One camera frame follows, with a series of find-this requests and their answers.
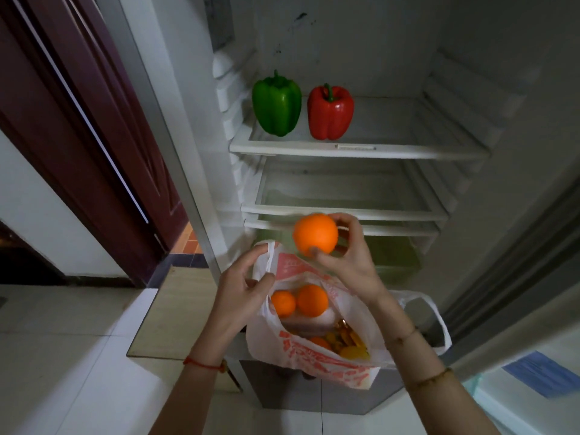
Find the blue sticker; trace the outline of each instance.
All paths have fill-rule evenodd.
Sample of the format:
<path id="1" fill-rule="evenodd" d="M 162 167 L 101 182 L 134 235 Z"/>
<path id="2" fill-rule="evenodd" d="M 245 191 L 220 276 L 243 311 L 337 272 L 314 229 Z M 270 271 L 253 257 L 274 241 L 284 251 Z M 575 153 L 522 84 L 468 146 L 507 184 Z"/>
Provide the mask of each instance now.
<path id="1" fill-rule="evenodd" d="M 504 370 L 546 398 L 555 398 L 580 391 L 580 376 L 534 351 Z"/>

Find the hand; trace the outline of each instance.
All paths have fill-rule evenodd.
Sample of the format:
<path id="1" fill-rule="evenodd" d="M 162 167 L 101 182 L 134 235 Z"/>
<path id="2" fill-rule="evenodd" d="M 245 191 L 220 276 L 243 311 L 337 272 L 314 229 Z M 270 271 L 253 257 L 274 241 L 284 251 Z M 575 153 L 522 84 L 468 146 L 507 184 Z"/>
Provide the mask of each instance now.
<path id="1" fill-rule="evenodd" d="M 200 363 L 219 364 L 223 353 L 236 334 L 248 323 L 264 302 L 274 285 L 273 273 L 266 273 L 260 281 L 246 278 L 248 270 L 260 255 L 268 251 L 268 244 L 256 246 L 221 274 L 214 306 L 204 330 L 190 356 Z"/>
<path id="2" fill-rule="evenodd" d="M 343 255 L 340 258 L 327 255 L 315 247 L 310 253 L 316 262 L 333 271 L 346 288 L 364 303 L 373 303 L 379 295 L 388 291 L 376 273 L 371 252 L 364 240 L 363 227 L 356 217 L 347 213 L 331 213 L 329 217 L 337 223 L 337 226 L 348 228 L 348 230 L 339 229 L 339 235 L 349 242 L 349 246 L 338 245 L 335 248 L 336 252 Z"/>

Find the red bell pepper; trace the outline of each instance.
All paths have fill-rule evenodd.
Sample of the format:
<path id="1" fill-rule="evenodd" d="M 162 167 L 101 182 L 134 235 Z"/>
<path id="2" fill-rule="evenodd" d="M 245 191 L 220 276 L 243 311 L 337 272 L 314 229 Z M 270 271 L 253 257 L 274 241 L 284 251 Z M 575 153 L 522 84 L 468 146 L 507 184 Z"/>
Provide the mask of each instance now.
<path id="1" fill-rule="evenodd" d="M 342 87 L 316 87 L 308 96 L 308 127 L 318 140 L 336 140 L 348 130 L 353 119 L 354 101 Z"/>

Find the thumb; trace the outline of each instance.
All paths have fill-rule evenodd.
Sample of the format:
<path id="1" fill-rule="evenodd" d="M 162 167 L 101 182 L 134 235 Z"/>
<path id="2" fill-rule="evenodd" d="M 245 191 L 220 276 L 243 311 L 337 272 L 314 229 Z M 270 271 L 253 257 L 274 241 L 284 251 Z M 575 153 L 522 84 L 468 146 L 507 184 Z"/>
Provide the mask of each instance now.
<path id="1" fill-rule="evenodd" d="M 252 292 L 255 294 L 255 296 L 264 300 L 274 285 L 275 280 L 276 275 L 273 273 L 266 273 L 252 288 Z"/>
<path id="2" fill-rule="evenodd" d="M 327 255 L 326 253 L 324 253 L 322 250 L 320 250 L 317 247 L 311 247 L 310 254 L 312 255 L 312 257 L 314 258 L 314 260 L 317 263 L 322 264 L 328 270 L 332 270 L 334 272 L 337 272 L 338 270 L 340 270 L 341 263 L 340 263 L 339 258 L 335 258 L 334 256 Z"/>

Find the person's left arm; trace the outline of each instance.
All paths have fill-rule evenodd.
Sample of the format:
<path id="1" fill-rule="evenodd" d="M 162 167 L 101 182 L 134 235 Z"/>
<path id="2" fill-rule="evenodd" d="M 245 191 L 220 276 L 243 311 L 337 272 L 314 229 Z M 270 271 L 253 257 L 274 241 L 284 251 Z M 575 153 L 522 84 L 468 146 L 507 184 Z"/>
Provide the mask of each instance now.
<path id="1" fill-rule="evenodd" d="M 250 249 L 222 273 L 214 307 L 189 358 L 206 366 L 221 364 L 229 344 L 260 308 L 274 284 L 272 273 L 266 273 L 259 282 L 245 277 L 267 250 L 266 244 Z M 185 365 L 149 435 L 201 435 L 217 372 Z"/>

